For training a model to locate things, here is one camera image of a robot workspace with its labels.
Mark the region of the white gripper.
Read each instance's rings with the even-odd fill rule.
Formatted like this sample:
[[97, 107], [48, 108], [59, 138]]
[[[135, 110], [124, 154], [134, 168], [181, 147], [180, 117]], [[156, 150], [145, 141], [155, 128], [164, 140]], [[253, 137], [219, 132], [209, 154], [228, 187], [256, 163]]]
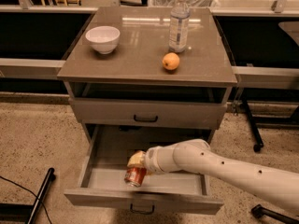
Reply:
[[137, 151], [128, 161], [127, 167], [145, 168], [152, 174], [171, 173], [177, 170], [174, 161], [174, 146], [152, 147], [146, 151]]

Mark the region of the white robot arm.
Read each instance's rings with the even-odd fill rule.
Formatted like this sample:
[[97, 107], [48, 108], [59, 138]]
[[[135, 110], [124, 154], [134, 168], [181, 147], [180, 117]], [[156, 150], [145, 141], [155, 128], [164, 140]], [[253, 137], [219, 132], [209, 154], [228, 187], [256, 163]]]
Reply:
[[138, 151], [127, 166], [144, 168], [150, 174], [185, 171], [210, 175], [299, 215], [298, 173], [224, 158], [212, 152], [202, 139]]

